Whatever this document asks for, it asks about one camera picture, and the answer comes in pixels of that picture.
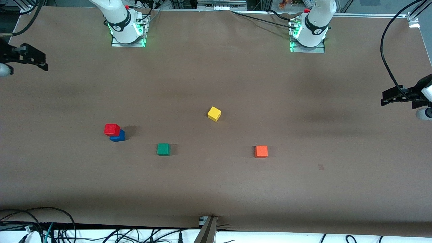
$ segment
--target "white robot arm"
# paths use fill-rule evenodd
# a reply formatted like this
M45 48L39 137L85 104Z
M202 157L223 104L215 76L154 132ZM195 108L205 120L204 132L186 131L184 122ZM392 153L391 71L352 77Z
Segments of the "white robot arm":
M121 0L89 0L103 13L112 35L121 43L131 43L143 35L143 14L126 9Z
M328 24L336 10L336 0L315 0L311 11L301 14L301 27L293 37L304 46L317 46L325 38Z

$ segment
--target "cable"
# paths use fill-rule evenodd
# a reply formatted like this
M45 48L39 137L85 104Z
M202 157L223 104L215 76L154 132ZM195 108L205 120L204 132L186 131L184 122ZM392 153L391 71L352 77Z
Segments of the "cable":
M248 18L251 18L251 19L256 19L256 20L259 20L259 21L262 21L262 22L267 22L267 23L274 24L274 25L277 25L277 26L287 27L289 29L295 29L294 26L286 26L286 25L275 23L275 22L267 21L267 20L264 20L264 19L255 18L255 17L249 16L249 15L245 15L245 14L242 14L242 13L236 13L236 12L233 12L233 11L231 11L231 12L235 13L237 15L241 15L241 16L248 17Z
M0 210L0 212L4 212L4 211L15 211L15 212L6 215L5 217L1 218L0 221L6 219L6 218L8 218L8 217L11 217L11 216L13 216L13 215L15 215L15 214L19 214L19 213L26 213L26 214L28 214L30 217L32 217L33 220L34 220L34 221L36 222L36 224L37 224L36 231L39 232L39 236L41 237L41 242L43 242L43 239L44 239L44 238L43 238L43 233L42 233L42 227L41 227L41 225L39 224L38 219L37 219L37 218L36 218L32 213L30 213L28 210L13 209L13 208L1 209L1 210Z
M381 37L381 44L380 44L380 53L381 53L381 59L382 59L382 62L384 63L384 66L385 66L385 68L387 69L387 72L388 72L388 74L390 75L390 78L391 78L391 80L393 81L393 83L394 83L394 85L396 86L396 88L397 88L397 90L407 99L407 100L409 100L409 101L412 101L412 102L414 102L414 103L418 103L418 104L421 104L420 102L418 102L418 101L415 101L415 100L413 100L413 99L411 99L410 97L408 97L405 93L404 93L404 91L399 87L399 84L397 83L397 81L396 81L396 79L394 78L394 76L393 76L393 73L391 72L391 70L390 70L390 67L388 66L388 64L387 64L387 61L385 60L385 57L384 57L384 37L385 37L385 34L387 33L387 30L388 30L388 28L390 27L390 25L393 23L393 21L399 16L399 14L401 14L403 11L405 11L407 8L409 8L409 7L411 7L412 5L414 5L414 4L416 4L416 3L418 3L418 2L420 2L420 1L422 1L422 0L415 0L414 2L412 2L412 3L410 3L410 4L408 4L408 5L406 5L403 9L401 9L393 18L391 18L391 20L390 20L390 22L387 24L387 27L385 27L385 30L384 30L384 32L383 32L383 34L382 34L382 37Z
M119 243L121 239L123 239L127 234L129 234L129 232L135 230L134 228L130 229L128 232L126 232L124 235L122 235L120 238L118 238L115 243Z
M351 238L354 240L354 243L357 243L357 241L356 241L356 239L354 238L354 236L352 236L352 235L350 235L350 234L347 234L347 235L345 236L345 241L346 241L346 243L350 243L349 240L348 240L348 237L351 237Z
M48 235L50 234L51 228L53 227L54 223L51 223L51 225L49 226L48 230L47 230L47 235L45 235L45 239L44 239L44 243L48 242Z
M181 231L178 233L178 241L177 241L177 243L183 243L183 233Z
M33 15L33 17L32 17L32 19L30 20L30 22L22 29L22 30L20 30L20 31L18 31L18 32L16 32L16 33L8 33L8 34L4 34L4 35L0 35L0 37L7 37L7 36L17 36L17 35L20 35L20 34L22 34L22 33L24 33L24 32L26 32L31 26L32 26L32 24L35 22L35 20L36 20L36 17L38 16L38 14L39 14L39 12L41 11L41 9L42 9L42 5L43 5L43 2L42 1L40 1L40 0L38 0L38 8L36 9L36 12L34 13L34 15Z
M113 236L116 232L118 232L119 230L114 230L113 232L111 232L111 234L109 234L107 237L105 237L105 240L102 241L102 243L105 243L108 241L109 238L111 238L111 236Z
M138 234L138 239L134 239L134 238L132 238L132 237L129 237L129 236L126 236L125 234L122 234L122 233L115 233L115 234L113 234L112 236L123 236L125 239L128 239L128 240L132 240L132 241L135 241L135 242L137 242L137 243L144 243L144 242L140 242L140 234L139 234L139 231L138 231L138 229L136 229L136 231L137 231L137 234ZM61 235L59 234L59 236L62 236L63 234L65 234L66 233L66 231L63 231L63 233L61 233ZM77 240L88 240L88 241L97 241L97 240L103 240L103 239L105 239L106 237L102 237L102 238L98 238L98 239L90 239L90 238L76 238ZM73 240L74 238L69 238L69 237L63 237L63 239L65 239L65 240Z
M283 19L283 20L288 20L288 21L290 21L290 19L283 17L282 15L276 13L276 11L274 11L274 10L269 9L269 10L267 10L266 12L274 13L274 14L276 14L276 16L278 16L279 18L281 18L281 19Z
M182 229L182 230L199 230L199 228L186 228L186 229ZM157 238L154 242L159 242L159 241L160 241L162 238L164 238L165 236L168 236L168 235L170 235L170 234L174 234L174 233L180 232L180 231L182 231L182 230L175 230L175 231L171 231L171 232L169 232L169 233L166 233L166 234L164 234L163 236Z
M30 210L38 210L38 209L54 209L54 210L57 210L57 211L60 211L60 212L62 212L64 214L66 214L66 216L68 216L68 218L70 219L70 221L72 222L72 225L73 225L73 231L74 231L74 240L73 240L73 243L76 242L76 226L75 226L75 221L73 220L72 216L68 212L66 212L63 209L55 208L55 207L37 207L37 208L30 208L30 209L27 209L27 210L30 211Z
M144 17L142 17L141 19L138 19L138 21L141 21L141 20L143 20L143 19L146 19L147 16L150 15L150 13L152 12L152 10L153 10L153 8L150 8L150 11L149 11L149 12L148 12Z
M327 235L327 233L323 234L323 236L322 236L322 238L321 238L321 240L320 240L320 243L323 243L324 238L325 238L326 235Z

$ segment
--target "wooden block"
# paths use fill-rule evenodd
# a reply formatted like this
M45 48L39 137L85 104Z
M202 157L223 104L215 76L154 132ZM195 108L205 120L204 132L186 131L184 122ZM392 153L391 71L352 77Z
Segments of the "wooden block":
M220 111L219 109L217 109L216 107L212 106L212 108L209 110L209 112L207 113L207 117L214 121L217 122L217 120L219 119L220 115L222 114L222 111Z
M171 154L171 146L169 144L158 144L157 154L160 156L169 156Z
M108 137L120 136L120 126L115 123L105 124L104 134Z
M255 147L255 158L267 158L268 150L267 146L258 145Z

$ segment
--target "black cable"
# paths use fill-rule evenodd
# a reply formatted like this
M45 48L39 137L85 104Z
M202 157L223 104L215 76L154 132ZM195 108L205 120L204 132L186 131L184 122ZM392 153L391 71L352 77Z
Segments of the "black cable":
M274 25L277 25L277 26L287 27L289 29L295 29L294 26L286 26L286 25L278 24L278 23L271 22L271 21L268 21L268 20L255 18L255 17L249 16L249 15L245 15L245 14L242 14L242 13L236 13L236 12L233 12L233 11L231 11L231 12L235 13L237 15L241 15L241 16L248 17L248 18L251 18L251 19L256 19L256 20L259 20L259 21L262 21L262 22L267 22L267 23L274 24Z
M135 230L135 229L132 228L128 232L126 232L125 234L123 234L120 238L117 238L117 240L115 241L115 243L119 243L121 239L123 239L127 234L129 234L133 230Z
M144 16L144 17L142 17L141 19L138 19L138 21L141 21L141 20L144 20L144 19L146 19L147 18L147 16L149 16L150 15L150 13L152 12L152 10L153 10L153 8L150 8L150 11Z
M178 241L177 241L177 243L183 243L183 233L181 231L178 233Z
M67 216L67 217L70 219L70 221L72 222L72 226L73 226L73 231L74 231L74 240L73 240L73 243L76 242L76 226L75 226L75 221L73 220L72 216L71 216L68 212L66 212L66 211L63 210L63 209L56 208L56 207L37 207L37 208L30 208L30 209L27 209L27 210L28 210L28 211L31 211L31 210L38 210L38 209L54 209L54 210L57 210L57 211L60 211L60 212L62 212L62 213L64 213L64 214L66 214L66 216Z
M351 237L351 238L354 240L354 243L357 243L357 241L356 241L356 239L354 238L354 236L352 236L352 235L350 235L350 234L347 234L347 235L345 236L345 241L346 241L346 243L350 243L349 240L348 240L349 237Z
M14 208L8 208L8 209L1 209L0 210L0 212L4 212L4 211L15 211L15 212L13 212L13 213L11 213L9 215L6 215L5 217L1 218L0 221L6 219L8 217L11 217L11 216L13 216L15 214L19 214L19 213L26 213L26 214L28 214L30 217L33 218L33 220L37 224L36 231L39 233L39 236L41 237L41 243L44 241L43 233L42 233L42 227L39 224L38 219L32 213L30 213L28 210L21 210L21 209L14 209Z
M32 19L30 20L30 22L22 30L18 31L17 33L12 33L12 36L20 35L20 34L26 32L32 26L32 24L36 20L36 17L38 16L39 12L42 9L43 2L41 0L38 0L38 3L39 3L39 5L35 4L35 7L38 6L38 8L36 9L36 12L34 13Z
M187 228L187 229L182 229L182 230L199 230L199 228ZM175 230L175 231L172 231L172 232L166 233L166 234L164 234L163 236L157 238L154 242L158 242L158 241L160 241L162 238L164 238L165 236L168 236L168 235L170 235L170 234L174 234L174 233L180 232L180 231L182 231L182 230Z
M407 100L409 100L409 101L412 101L412 102L414 102L414 103L418 103L418 104L421 104L421 105L423 105L422 103L420 103L420 102L418 102L418 101L415 101L415 100L413 100L413 99L411 99L410 97L408 97L406 94L405 94L405 92L399 87L399 84L397 83L397 81L396 81L396 79L394 78L394 76L393 76L393 73L391 72L391 70L390 70L390 67L388 66L388 64L387 64L387 61L385 60L385 57L384 57L384 37L385 37L385 34L387 33L387 30L388 30L388 28L390 27L390 25L393 23L393 21L399 16L399 14L401 14L403 11L405 11L407 8L409 8L409 7L411 7L412 5L414 5L414 4L416 4L416 3L418 3L418 2L420 2L420 1L422 1L422 0L415 0L414 2L412 2L412 3L410 3L410 4L408 4L408 5L406 5L403 9L401 9L393 18L391 18L391 20L390 20L390 22L387 24L387 27L385 27L385 30L384 30L384 32L383 32L383 34L382 34L382 37L381 37L381 44L380 44L380 53L381 53L381 59L382 59L382 62L384 63L384 66L385 66L385 68L387 69L387 72L388 72L388 74L390 75L390 78L391 78L391 80L393 81L393 83L394 83L394 85L396 86L396 88L397 88L397 90L407 99Z
M27 239L27 236L29 236L29 234L26 234L25 236L23 236L18 243L25 243L25 240Z
M322 236L322 238L321 238L321 240L320 240L320 243L323 243L324 238L325 238L326 235L327 235L327 233L323 234L323 236Z
M153 236L157 233L157 232L159 232L159 231L161 231L161 230L152 230L152 233L150 234L150 236L145 240L145 241L143 241L143 243L146 243L148 240L150 240L150 239L152 239L151 241L150 241L150 243L153 243Z
M282 16L282 15L276 13L276 11L274 11L274 10L269 9L269 10L267 10L266 12L274 13L274 14L276 14L276 16L278 16L279 18L290 21L290 19L285 18L284 16Z
M140 235L139 235L139 231L138 231L138 229L136 229L136 231L137 231L137 234L138 234L138 239L134 239L134 238L132 238L132 237L129 237L129 236L126 236L125 234L122 234L122 233L117 233L117 234L113 234L112 236L123 236L123 238L125 238L125 239L128 239L128 240L132 240L132 241L135 241L135 242L137 242L137 243L143 243L143 242L140 242ZM98 238L98 239L90 239L90 238L76 238L77 240L88 240L88 241L97 241L97 240L103 240L103 239L105 239L106 237L102 237L102 238ZM63 240L73 240L74 238L70 238L70 237L63 237Z
M105 243L108 241L109 238L111 238L111 236L113 236L115 233L117 233L119 230L114 230L113 232L111 232L111 234L109 234L107 237L105 237L105 240L102 241L102 243Z

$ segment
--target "table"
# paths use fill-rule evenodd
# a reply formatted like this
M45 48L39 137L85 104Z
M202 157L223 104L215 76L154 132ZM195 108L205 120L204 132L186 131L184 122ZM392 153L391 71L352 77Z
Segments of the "table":
M16 64L0 82L2 208L56 206L90 224L195 227L214 214L232 230L432 235L431 123L408 103L380 106L388 18L335 17L325 54L291 53L285 28L227 11L163 11L145 48L110 47L103 20L44 7L12 38L46 53L49 71ZM431 73L406 19L386 38L401 84ZM127 141L111 142L105 123ZM158 143L173 154L156 155Z

